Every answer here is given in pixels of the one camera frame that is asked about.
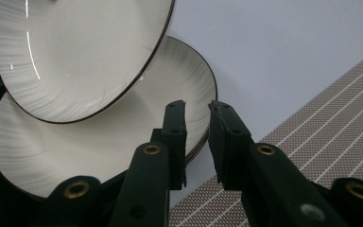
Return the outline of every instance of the plate rim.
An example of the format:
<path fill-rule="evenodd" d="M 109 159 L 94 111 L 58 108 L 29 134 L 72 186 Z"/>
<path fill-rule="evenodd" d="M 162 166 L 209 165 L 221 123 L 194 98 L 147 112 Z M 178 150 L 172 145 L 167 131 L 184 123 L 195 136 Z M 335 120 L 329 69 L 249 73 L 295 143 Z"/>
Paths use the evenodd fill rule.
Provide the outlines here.
<path fill-rule="evenodd" d="M 77 123 L 86 119 L 89 119 L 91 117 L 94 117 L 102 112 L 104 112 L 105 110 L 107 110 L 108 108 L 110 108 L 113 104 L 115 104 L 119 99 L 123 98 L 129 91 L 130 89 L 136 85 L 136 82 L 140 79 L 140 77 L 144 74 L 144 72 L 147 70 L 148 66 L 151 64 L 152 60 L 154 59 L 159 47 L 161 46 L 161 44 L 163 43 L 164 37 L 166 37 L 166 32 L 169 29 L 169 26 L 171 24 L 172 18 L 173 18 L 173 12 L 174 12 L 174 7 L 175 7 L 175 2 L 176 0 L 169 0 L 171 1 L 170 3 L 170 7 L 169 7 L 169 12 L 167 13 L 167 17 L 166 17 L 166 21 L 164 23 L 164 27 L 162 29 L 162 32 L 160 34 L 160 37 L 157 41 L 157 43 L 155 44 L 151 54 L 149 55 L 148 59 L 146 60 L 145 64 L 143 65 L 143 67 L 140 69 L 140 71 L 138 72 L 138 74 L 134 77 L 134 79 L 129 83 L 129 85 L 119 94 L 117 95 L 111 102 L 109 102 L 107 105 L 101 107 L 101 109 L 99 109 L 98 111 L 91 113 L 87 116 L 75 119 L 75 120 L 69 120 L 69 121 L 52 121 L 52 120 L 46 120 L 46 119 L 42 119 L 39 116 L 36 116 L 32 113 L 30 113 L 29 111 L 27 111 L 22 105 L 19 104 L 19 102 L 17 102 L 16 98 L 13 97 L 13 95 L 10 93 L 5 81 L 3 80 L 3 77 L 1 76 L 0 73 L 0 78 L 3 81 L 3 84 L 8 92 L 8 94 L 10 95 L 10 97 L 13 99 L 13 101 L 16 103 L 17 106 L 19 106 L 22 111 L 24 111 L 25 113 L 27 113 L 28 115 L 46 122 L 46 123 L 50 123 L 50 124 L 58 124 L 58 125 L 64 125 L 64 124 L 73 124 L 73 123 Z"/>
<path fill-rule="evenodd" d="M 193 48 L 190 44 L 187 44 L 183 41 L 181 41 L 180 39 L 177 39 L 177 38 L 174 38 L 172 36 L 164 36 L 166 39 L 173 39 L 177 42 L 180 42 L 184 45 L 186 45 L 188 48 L 190 48 L 193 52 L 195 52 L 202 60 L 203 62 L 208 66 L 208 69 L 210 70 L 211 72 L 211 78 L 214 82 L 214 85 L 215 85 L 215 100 L 218 100 L 218 87 L 217 87 L 217 81 L 216 81 L 216 76 L 214 74 L 214 71 L 211 67 L 211 65 L 209 64 L 209 62 L 203 58 L 203 56 L 195 49 Z M 9 95 L 9 98 L 15 102 L 15 100 L 12 98 L 12 96 L 10 95 L 8 89 L 3 85 L 2 87 L 5 88 L 5 91 L 3 91 L 3 94 L 0 95 L 0 102 L 2 100 L 2 98 L 4 98 L 5 94 L 8 94 Z M 202 148 L 204 147 L 204 145 L 207 143 L 207 140 L 208 140 L 208 137 L 209 137 L 209 123 L 208 123 L 208 126 L 207 128 L 205 129 L 204 133 L 202 134 L 202 136 L 200 137 L 200 139 L 198 140 L 198 142 L 193 146 L 193 148 L 185 155 L 185 162 L 186 162 L 186 167 L 187 165 L 189 165 L 193 160 L 194 158 L 201 152 Z M 117 177 L 121 174 L 124 174 L 125 172 L 127 172 L 128 169 L 125 169 L 123 172 L 120 172 L 119 174 L 113 176 L 113 177 Z M 46 197 L 42 197 L 42 196 L 39 196 L 39 195 L 36 195 L 36 194 L 33 194 L 31 192 L 28 192 L 24 189 L 22 189 L 21 187 L 19 187 L 18 185 L 16 185 L 15 183 L 13 183 L 9 178 L 7 178 L 5 176 L 5 174 L 0 170 L 0 175 L 3 177 L 3 179 L 9 184 L 11 185 L 12 187 L 14 187 L 16 190 L 28 195 L 31 199 L 33 200 L 36 200 L 36 201 L 44 201 L 46 200 Z M 107 182 L 109 182 L 112 178 L 110 178 L 109 180 L 105 181 L 105 182 L 102 182 L 101 184 L 105 184 Z"/>

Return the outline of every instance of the screw hole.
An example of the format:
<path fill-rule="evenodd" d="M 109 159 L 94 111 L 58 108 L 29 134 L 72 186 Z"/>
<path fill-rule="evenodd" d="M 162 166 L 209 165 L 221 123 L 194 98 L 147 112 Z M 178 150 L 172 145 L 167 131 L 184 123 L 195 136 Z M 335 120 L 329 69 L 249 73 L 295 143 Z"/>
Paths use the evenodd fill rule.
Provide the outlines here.
<path fill-rule="evenodd" d="M 130 215 L 134 218 L 134 219 L 141 219 L 143 217 L 145 217 L 147 214 L 147 210 L 144 206 L 142 205 L 134 205 L 131 209 L 130 209 Z"/>
<path fill-rule="evenodd" d="M 354 196 L 363 200 L 363 184 L 350 182 L 346 184 L 346 189 Z"/>
<path fill-rule="evenodd" d="M 78 181 L 71 183 L 64 189 L 64 196 L 68 199 L 75 199 L 84 196 L 88 190 L 90 190 L 90 185 L 84 181 Z"/>
<path fill-rule="evenodd" d="M 326 216 L 323 213 L 322 210 L 318 208 L 318 206 L 315 206 L 313 204 L 305 203 L 301 206 L 302 213 L 307 216 L 308 218 L 317 221 L 322 222 L 326 220 Z"/>
<path fill-rule="evenodd" d="M 276 153 L 276 149 L 266 145 L 258 146 L 257 151 L 266 155 L 273 155 Z"/>
<path fill-rule="evenodd" d="M 144 148 L 143 152 L 145 154 L 157 154 L 161 151 L 161 148 L 159 148 L 158 146 L 147 146 Z"/>

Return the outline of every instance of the white plate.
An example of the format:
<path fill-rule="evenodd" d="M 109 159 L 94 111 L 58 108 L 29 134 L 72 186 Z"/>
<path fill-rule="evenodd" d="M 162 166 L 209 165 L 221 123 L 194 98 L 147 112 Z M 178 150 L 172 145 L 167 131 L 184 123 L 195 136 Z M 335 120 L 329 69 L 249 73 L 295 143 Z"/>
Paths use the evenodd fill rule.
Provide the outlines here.
<path fill-rule="evenodd" d="M 2 80 L 36 118 L 88 118 L 140 78 L 173 6 L 174 0 L 0 0 Z"/>
<path fill-rule="evenodd" d="M 186 102 L 186 157 L 201 149 L 216 99 L 216 81 L 194 49 L 173 38 L 138 86 L 107 111 L 82 122 L 49 124 L 24 113 L 5 94 L 0 101 L 0 171 L 26 192 L 46 197 L 62 181 L 90 175 L 101 182 L 126 170 L 135 149 L 161 128 L 165 105 Z"/>

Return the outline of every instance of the brass screw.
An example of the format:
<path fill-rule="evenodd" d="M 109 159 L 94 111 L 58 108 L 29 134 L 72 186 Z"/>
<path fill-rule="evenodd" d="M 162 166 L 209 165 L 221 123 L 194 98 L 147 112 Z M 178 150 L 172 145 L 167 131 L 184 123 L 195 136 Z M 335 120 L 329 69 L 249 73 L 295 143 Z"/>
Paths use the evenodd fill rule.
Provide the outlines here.
<path fill-rule="evenodd" d="M 68 199 L 75 199 L 84 196 L 88 190 L 90 190 L 90 185 L 85 181 L 78 181 L 71 183 L 64 189 L 63 195 Z"/>
<path fill-rule="evenodd" d="M 363 200 L 363 184 L 350 182 L 346 184 L 346 189 L 352 193 L 352 195 Z"/>
<path fill-rule="evenodd" d="M 257 151 L 265 155 L 273 155 L 276 153 L 276 149 L 267 145 L 260 145 L 257 147 Z"/>
<path fill-rule="evenodd" d="M 154 154 L 158 154 L 159 152 L 161 152 L 161 148 L 159 146 L 149 145 L 143 149 L 143 152 L 145 154 L 154 155 Z"/>

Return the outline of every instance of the striped mat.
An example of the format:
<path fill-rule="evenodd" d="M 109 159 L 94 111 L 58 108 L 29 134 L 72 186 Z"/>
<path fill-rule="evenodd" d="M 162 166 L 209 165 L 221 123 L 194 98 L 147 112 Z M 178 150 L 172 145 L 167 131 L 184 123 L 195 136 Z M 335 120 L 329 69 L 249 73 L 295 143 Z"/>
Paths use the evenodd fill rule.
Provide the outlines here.
<path fill-rule="evenodd" d="M 312 99 L 261 142 L 276 145 L 310 180 L 363 180 L 363 61 Z M 240 193 L 216 176 L 170 210 L 169 226 L 250 226 Z"/>

